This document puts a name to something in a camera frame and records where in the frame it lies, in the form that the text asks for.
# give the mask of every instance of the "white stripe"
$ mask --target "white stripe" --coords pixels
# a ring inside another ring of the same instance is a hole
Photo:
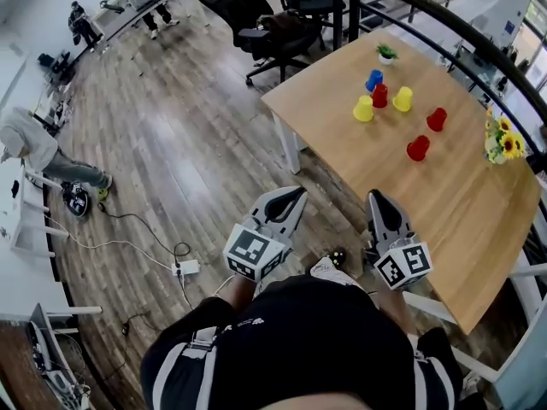
[[[179,343],[173,349],[169,351],[167,357],[163,361],[160,371],[157,373],[156,381],[154,382],[154,389],[152,391],[152,407],[154,410],[161,410],[162,408],[162,394],[165,382],[168,380],[169,373],[173,370],[173,366],[179,358],[180,353],[184,350],[188,343]]]
[[[441,378],[441,381],[443,382],[444,389],[446,390],[446,397],[448,399],[448,410],[453,410],[455,406],[455,393],[454,386],[450,381],[450,377],[448,376],[448,373],[446,373],[446,369],[444,369],[443,364],[439,360],[437,360],[435,357],[429,357],[428,360],[431,361],[431,364],[435,368],[438,377]]]
[[[416,384],[415,410],[427,410],[427,389],[424,372],[416,359],[414,360],[414,379]]]
[[[196,410],[207,410],[209,408],[209,398],[211,396],[211,386],[213,385],[213,374],[215,373],[216,347],[205,357],[205,367],[203,369],[202,387],[199,388],[197,396]]]

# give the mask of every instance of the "yellow flower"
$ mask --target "yellow flower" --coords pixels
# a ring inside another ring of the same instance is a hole
[[[508,160],[512,160],[513,158],[519,156],[519,151],[515,144],[514,132],[504,133],[499,143],[503,149],[503,156],[505,156]]]
[[[523,156],[525,148],[524,138],[518,132],[511,133],[515,137],[515,148],[517,150],[518,156]]]
[[[511,123],[511,120],[508,119],[507,117],[502,117],[501,119],[499,119],[497,121],[499,123],[499,127],[502,131],[504,132],[508,132],[511,130],[511,126],[513,125]]]

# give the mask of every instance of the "chair armrest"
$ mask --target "chair armrest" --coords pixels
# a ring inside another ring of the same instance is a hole
[[[265,38],[269,35],[268,31],[263,29],[241,29],[238,32],[238,36],[242,38]]]

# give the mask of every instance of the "wooden table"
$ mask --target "wooden table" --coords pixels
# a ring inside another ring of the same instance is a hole
[[[379,43],[397,50],[392,66],[379,63]],[[367,94],[373,68],[384,72],[390,101],[375,109],[373,121],[361,123],[352,110]],[[402,85],[414,92],[406,114],[391,104]],[[428,279],[444,305],[405,298],[468,334],[514,267],[539,201],[538,181],[524,159],[502,166],[485,159],[485,110],[479,103],[444,69],[381,30],[321,59],[262,100],[273,111],[294,173],[302,145],[293,132],[359,198],[377,188],[405,208],[431,251]],[[436,107],[448,112],[440,133],[426,124]],[[420,134],[431,147],[423,162],[414,162],[406,147]]]

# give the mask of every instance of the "white plant pot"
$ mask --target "white plant pot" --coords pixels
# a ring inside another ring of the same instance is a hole
[[[379,61],[384,65],[391,65],[393,63],[393,58],[384,58],[382,55],[379,55]]]

